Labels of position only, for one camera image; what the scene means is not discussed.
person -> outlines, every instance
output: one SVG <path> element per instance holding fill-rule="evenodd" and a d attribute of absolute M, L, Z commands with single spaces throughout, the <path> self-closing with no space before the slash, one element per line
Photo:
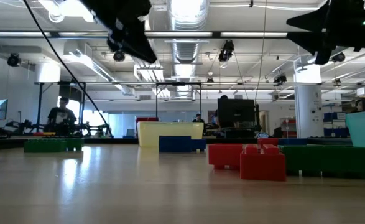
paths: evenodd
<path fill-rule="evenodd" d="M 283 131 L 282 127 L 277 127 L 274 129 L 274 135 L 273 138 L 282 138 L 283 137 Z"/>
<path fill-rule="evenodd" d="M 202 120 L 201 114 L 196 114 L 196 118 L 192 122 L 202 122 L 205 123 L 205 121 Z"/>
<path fill-rule="evenodd" d="M 221 100 L 227 100 L 228 97 L 226 95 L 221 96 Z M 220 122 L 218 119 L 218 109 L 215 111 L 215 123 L 219 126 L 219 128 L 235 128 L 234 122 Z"/>
<path fill-rule="evenodd" d="M 356 100 L 355 102 L 355 110 L 352 113 L 358 113 L 363 111 L 362 100 Z"/>
<path fill-rule="evenodd" d="M 59 100 L 59 107 L 54 107 L 51 109 L 48 115 L 47 124 L 60 124 L 65 120 L 68 123 L 74 123 L 77 119 L 72 110 L 66 108 L 69 103 L 69 99 L 66 97 L 61 97 Z"/>

metal frame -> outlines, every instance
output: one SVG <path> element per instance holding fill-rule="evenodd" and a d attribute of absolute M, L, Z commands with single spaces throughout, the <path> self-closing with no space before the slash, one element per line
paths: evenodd
<path fill-rule="evenodd" d="M 83 84 L 83 88 L 84 90 L 86 90 L 87 88 L 87 84 L 86 82 L 80 82 L 81 84 Z M 36 122 L 36 132 L 39 132 L 39 126 L 40 126 L 40 116 L 41 116 L 41 103 L 42 103 L 42 97 L 43 97 L 43 93 L 45 93 L 45 91 L 48 90 L 49 87 L 51 87 L 51 85 L 71 85 L 72 82 L 35 82 L 34 84 L 36 85 L 40 85 L 40 90 L 39 90 L 39 106 L 37 109 L 37 122 Z M 49 87 L 47 87 L 44 91 L 43 91 L 43 86 L 44 85 L 50 85 Z M 82 96 L 81 96 L 81 103 L 80 103 L 80 112 L 79 112 L 79 124 L 81 127 L 81 124 L 83 124 L 83 111 L 85 109 L 85 93 L 84 91 L 81 92 Z"/>
<path fill-rule="evenodd" d="M 56 84 L 64 82 L 47 82 L 44 84 Z M 85 82 L 87 85 L 137 85 L 137 86 L 156 86 L 156 85 L 174 85 L 175 83 L 180 82 Z M 186 85 L 198 85 L 198 82 L 184 82 Z M 203 86 L 212 86 L 212 85 L 223 85 L 223 86 L 230 86 L 230 85 L 241 85 L 241 86 L 271 86 L 275 87 L 276 83 L 264 83 L 264 82 L 221 82 L 221 83 L 208 83 L 202 82 L 200 83 Z M 285 83 L 278 83 L 277 86 L 333 86 L 336 87 L 335 83 L 295 83 L 295 82 L 285 82 Z M 365 86 L 365 82 L 343 82 L 339 83 L 338 86 Z"/>
<path fill-rule="evenodd" d="M 159 116 L 158 116 L 158 114 L 159 114 L 159 109 L 158 109 L 158 97 L 157 97 L 157 95 L 159 94 L 159 85 L 165 85 L 165 86 L 167 86 L 167 85 L 172 85 L 172 86 L 185 86 L 185 85 L 198 85 L 199 87 L 200 87 L 200 93 L 199 93 L 199 95 L 200 95 L 200 114 L 201 114 L 201 112 L 202 112 L 202 107 L 201 107 L 201 88 L 202 88 L 202 85 L 203 85 L 203 83 L 201 83 L 201 82 L 189 82 L 189 83 L 184 83 L 184 82 L 174 82 L 174 83 L 165 83 L 165 82 L 158 82 L 158 83 L 155 83 L 155 85 L 156 85 L 156 118 L 158 118 Z"/>
<path fill-rule="evenodd" d="M 106 31 L 44 31 L 49 39 L 107 39 Z M 145 31 L 150 39 L 286 39 L 281 31 Z M 41 32 L 0 30 L 0 38 L 43 38 Z"/>

pillar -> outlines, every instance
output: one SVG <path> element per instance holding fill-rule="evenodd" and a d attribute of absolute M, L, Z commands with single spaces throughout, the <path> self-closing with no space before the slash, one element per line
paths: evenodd
<path fill-rule="evenodd" d="M 295 66 L 294 80 L 298 83 L 321 83 L 319 65 Z M 324 135 L 320 85 L 295 87 L 295 118 L 298 138 Z"/>
<path fill-rule="evenodd" d="M 43 63 L 35 66 L 37 82 L 58 82 L 60 81 L 61 69 L 57 63 Z M 59 85 L 44 85 L 45 92 L 42 95 L 42 106 L 40 114 L 40 124 L 47 122 L 47 116 L 53 107 L 58 106 Z M 39 95 L 39 86 L 37 85 L 37 101 Z"/>

yellow block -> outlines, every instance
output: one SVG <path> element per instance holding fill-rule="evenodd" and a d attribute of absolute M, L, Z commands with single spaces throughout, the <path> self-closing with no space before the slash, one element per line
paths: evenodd
<path fill-rule="evenodd" d="M 43 133 L 43 135 L 45 135 L 45 136 L 56 135 L 56 133 Z"/>
<path fill-rule="evenodd" d="M 159 136 L 191 136 L 201 139 L 203 123 L 194 122 L 151 122 L 138 123 L 138 138 L 140 147 L 159 147 Z"/>

red lego brick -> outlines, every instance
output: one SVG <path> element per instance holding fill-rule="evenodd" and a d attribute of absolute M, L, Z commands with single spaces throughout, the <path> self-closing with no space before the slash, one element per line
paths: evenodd
<path fill-rule="evenodd" d="M 211 144 L 208 146 L 208 163 L 215 169 L 230 166 L 231 169 L 239 169 L 242 144 Z"/>
<path fill-rule="evenodd" d="M 256 144 L 248 144 L 244 149 L 244 153 L 246 154 L 257 154 L 258 148 Z"/>
<path fill-rule="evenodd" d="M 263 145 L 262 150 L 264 151 L 264 154 L 272 154 L 272 155 L 279 154 L 279 147 L 274 145 Z"/>
<path fill-rule="evenodd" d="M 259 138 L 257 140 L 258 145 L 260 146 L 260 148 L 263 148 L 263 145 L 265 144 L 271 144 L 274 146 L 277 146 L 279 144 L 279 139 L 277 138 Z"/>
<path fill-rule="evenodd" d="M 241 154 L 240 178 L 244 180 L 286 181 L 283 154 Z"/>

